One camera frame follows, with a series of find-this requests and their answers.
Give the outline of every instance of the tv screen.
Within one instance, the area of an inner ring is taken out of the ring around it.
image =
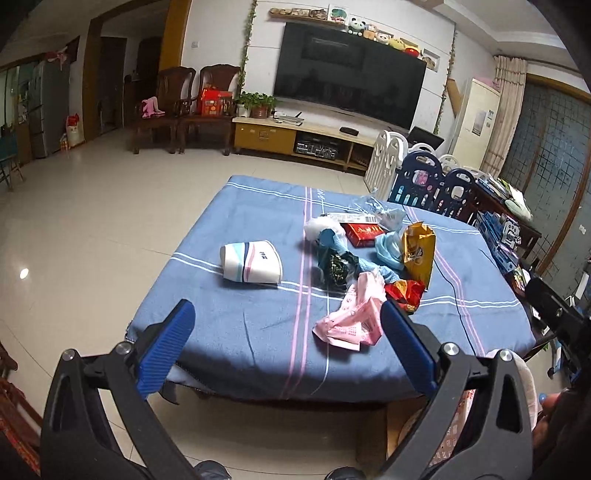
[[[274,95],[361,113],[409,129],[426,64],[388,45],[287,23]]]

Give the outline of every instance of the yellow snack bag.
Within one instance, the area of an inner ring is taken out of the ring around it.
[[[435,232],[422,222],[409,225],[402,235],[404,266],[413,280],[422,281],[429,288],[435,258]]]

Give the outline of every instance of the metal screw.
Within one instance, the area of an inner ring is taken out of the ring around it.
[[[68,350],[64,350],[62,353],[61,358],[63,361],[69,362],[76,356],[76,351],[69,348]]]
[[[127,355],[131,351],[131,343],[129,342],[121,342],[118,343],[115,347],[115,352],[120,355]]]
[[[504,362],[510,362],[511,360],[513,360],[513,354],[509,350],[501,350],[499,356],[501,357],[501,360],[503,360]]]
[[[455,343],[446,343],[445,345],[443,345],[443,351],[445,353],[447,353],[448,355],[457,355],[458,353],[460,353],[460,348],[455,344]]]

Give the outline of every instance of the beige curtain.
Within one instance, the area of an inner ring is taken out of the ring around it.
[[[495,57],[495,81],[501,85],[501,103],[496,114],[491,140],[482,162],[482,171],[497,177],[503,168],[521,114],[527,62],[522,59]]]

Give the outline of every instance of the artificial ivy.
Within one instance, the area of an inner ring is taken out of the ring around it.
[[[457,26],[454,25],[453,27],[453,40],[452,40],[452,49],[449,53],[449,65],[447,67],[447,80],[450,79],[452,76],[452,68],[453,64],[456,61],[456,37],[457,37]],[[439,107],[439,114],[437,115],[437,122],[435,122],[435,128],[433,129],[433,133],[439,135],[439,124],[441,123],[441,116],[443,115],[443,104],[447,98],[447,80],[446,85],[443,87],[443,93],[441,94],[441,107]]]
[[[258,0],[252,0],[251,8],[248,11],[246,23],[244,24],[244,46],[242,47],[242,60],[240,62],[240,79],[238,82],[238,94],[242,93],[244,81],[246,80],[246,62],[248,61],[248,47],[251,45],[252,22],[256,17],[256,5]]]

